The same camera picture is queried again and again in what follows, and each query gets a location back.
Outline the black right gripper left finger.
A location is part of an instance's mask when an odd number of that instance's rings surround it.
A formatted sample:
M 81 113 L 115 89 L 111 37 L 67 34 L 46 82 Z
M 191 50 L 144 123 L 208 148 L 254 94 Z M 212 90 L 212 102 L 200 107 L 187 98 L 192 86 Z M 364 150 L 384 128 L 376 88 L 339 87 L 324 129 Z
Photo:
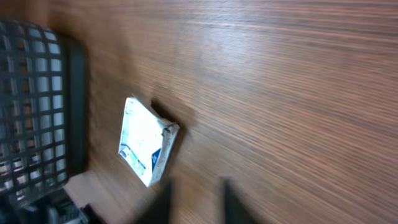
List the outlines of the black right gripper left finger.
M 169 224 L 173 189 L 174 184 L 170 180 L 158 192 L 147 209 L 134 220 L 133 224 Z

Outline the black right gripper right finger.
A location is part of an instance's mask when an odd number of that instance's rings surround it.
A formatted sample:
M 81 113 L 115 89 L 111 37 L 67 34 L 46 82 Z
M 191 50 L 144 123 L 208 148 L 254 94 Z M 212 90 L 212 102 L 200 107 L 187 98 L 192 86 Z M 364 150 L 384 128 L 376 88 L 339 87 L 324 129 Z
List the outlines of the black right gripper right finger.
M 223 180 L 223 218 L 224 224 L 258 224 L 229 179 Z

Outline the white blue carton box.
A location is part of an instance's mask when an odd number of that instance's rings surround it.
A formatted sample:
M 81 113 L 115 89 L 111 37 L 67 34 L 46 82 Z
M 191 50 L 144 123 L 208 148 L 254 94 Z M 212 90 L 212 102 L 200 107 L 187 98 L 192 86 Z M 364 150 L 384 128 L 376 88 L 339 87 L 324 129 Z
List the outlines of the white blue carton box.
M 180 126 L 138 98 L 126 98 L 118 154 L 146 187 L 161 181 Z

